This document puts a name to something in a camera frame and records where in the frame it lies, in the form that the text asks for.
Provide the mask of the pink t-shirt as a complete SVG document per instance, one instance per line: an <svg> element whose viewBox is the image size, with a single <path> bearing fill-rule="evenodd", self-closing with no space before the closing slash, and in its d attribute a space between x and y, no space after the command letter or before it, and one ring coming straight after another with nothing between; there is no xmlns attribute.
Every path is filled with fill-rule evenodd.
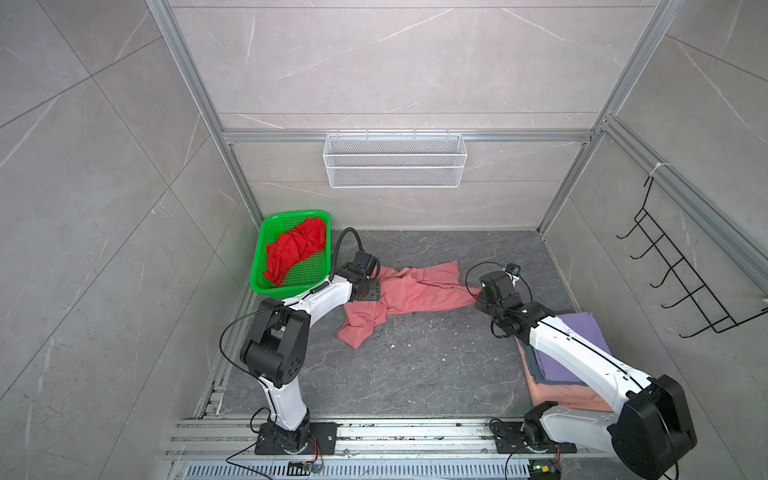
<svg viewBox="0 0 768 480"><path fill-rule="evenodd" d="M436 312L475 303L479 287L467 287L460 280L457 261L400 271L383 267L378 276L380 298L344 305L346 318L337 338L357 349L384 324L390 315Z"/></svg>

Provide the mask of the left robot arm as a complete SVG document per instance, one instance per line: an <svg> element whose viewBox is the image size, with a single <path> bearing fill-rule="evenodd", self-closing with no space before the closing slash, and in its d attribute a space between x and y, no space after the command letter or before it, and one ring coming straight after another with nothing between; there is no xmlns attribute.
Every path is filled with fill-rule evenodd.
<svg viewBox="0 0 768 480"><path fill-rule="evenodd" d="M360 250L309 290L284 300L264 300L240 349L240 361L265 393L270 436L287 453L310 441L311 416L302 399L299 372L304 366L311 326L333 309L380 298L380 262Z"/></svg>

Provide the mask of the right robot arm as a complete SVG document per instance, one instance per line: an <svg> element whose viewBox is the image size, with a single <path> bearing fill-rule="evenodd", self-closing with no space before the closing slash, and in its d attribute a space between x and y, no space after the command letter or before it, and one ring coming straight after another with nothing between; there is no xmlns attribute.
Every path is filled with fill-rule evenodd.
<svg viewBox="0 0 768 480"><path fill-rule="evenodd" d="M546 401L520 427L521 448L545 452L563 443L613 453L643 479L675 479L679 462L697 444L683 387L667 375L652 377L618 360L516 289L517 266L482 275L477 310L498 338L516 338L563 365L610 407L607 412Z"/></svg>

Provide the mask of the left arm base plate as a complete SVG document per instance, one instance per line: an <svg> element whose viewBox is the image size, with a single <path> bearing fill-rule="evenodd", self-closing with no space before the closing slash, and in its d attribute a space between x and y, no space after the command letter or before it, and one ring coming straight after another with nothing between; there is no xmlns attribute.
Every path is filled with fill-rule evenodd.
<svg viewBox="0 0 768 480"><path fill-rule="evenodd" d="M256 455L330 455L335 452L339 424L310 422L295 431L285 430L271 423L262 423L254 447Z"/></svg>

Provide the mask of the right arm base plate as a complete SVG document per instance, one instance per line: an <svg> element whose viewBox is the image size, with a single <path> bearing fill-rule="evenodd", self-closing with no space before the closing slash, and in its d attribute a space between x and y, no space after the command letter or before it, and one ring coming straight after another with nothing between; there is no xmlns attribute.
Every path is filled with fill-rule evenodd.
<svg viewBox="0 0 768 480"><path fill-rule="evenodd" d="M537 421L503 421L492 418L488 422L496 450L500 454L572 454L577 452L573 443L552 440Z"/></svg>

